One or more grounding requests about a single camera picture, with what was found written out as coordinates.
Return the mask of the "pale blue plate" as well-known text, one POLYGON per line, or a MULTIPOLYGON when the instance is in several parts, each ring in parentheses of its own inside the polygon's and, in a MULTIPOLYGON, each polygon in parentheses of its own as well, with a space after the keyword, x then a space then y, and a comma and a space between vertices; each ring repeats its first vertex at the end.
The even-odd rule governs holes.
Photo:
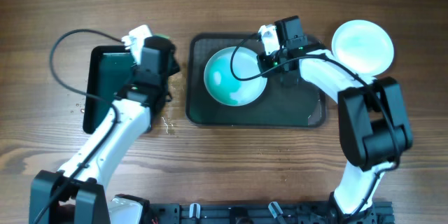
POLYGON ((267 79, 258 75, 257 53, 234 46, 216 52, 206 63, 203 81, 207 92, 226 106, 245 106, 264 92, 267 79))

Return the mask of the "white plate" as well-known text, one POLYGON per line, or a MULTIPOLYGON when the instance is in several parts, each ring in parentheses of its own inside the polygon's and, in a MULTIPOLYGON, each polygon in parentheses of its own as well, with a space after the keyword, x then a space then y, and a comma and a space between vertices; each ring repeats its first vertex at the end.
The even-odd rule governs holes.
POLYGON ((341 63, 369 76, 384 73, 395 55, 388 33, 367 20, 351 20, 339 26, 333 34, 331 48, 341 63))

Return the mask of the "green yellow sponge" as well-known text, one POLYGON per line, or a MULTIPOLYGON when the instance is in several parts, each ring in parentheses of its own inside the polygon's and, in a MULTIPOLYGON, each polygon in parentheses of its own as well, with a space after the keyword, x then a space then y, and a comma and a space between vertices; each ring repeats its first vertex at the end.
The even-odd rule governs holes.
POLYGON ((154 36, 160 37, 160 38, 164 38, 164 39, 168 39, 168 40, 171 39, 168 35, 165 35, 165 34, 154 34, 154 36))

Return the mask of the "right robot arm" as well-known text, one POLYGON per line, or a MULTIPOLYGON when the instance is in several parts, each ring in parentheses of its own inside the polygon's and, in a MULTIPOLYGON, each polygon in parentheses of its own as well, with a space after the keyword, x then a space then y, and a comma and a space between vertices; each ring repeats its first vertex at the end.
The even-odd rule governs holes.
POLYGON ((382 177, 399 168, 401 155, 413 144, 397 80, 362 74, 317 44, 261 54, 258 67, 264 76, 293 72, 337 103, 339 142, 347 164, 330 204, 339 223, 365 218, 382 177))

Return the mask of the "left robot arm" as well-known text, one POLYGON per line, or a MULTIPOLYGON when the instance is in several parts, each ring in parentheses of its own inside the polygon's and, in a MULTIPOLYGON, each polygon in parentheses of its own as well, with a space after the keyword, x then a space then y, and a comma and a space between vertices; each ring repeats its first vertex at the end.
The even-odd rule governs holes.
POLYGON ((42 170, 32 181, 30 223, 152 223, 148 200, 117 195, 107 201, 105 191, 127 150, 172 99, 175 50, 167 38, 144 39, 130 79, 85 145, 58 171, 42 170))

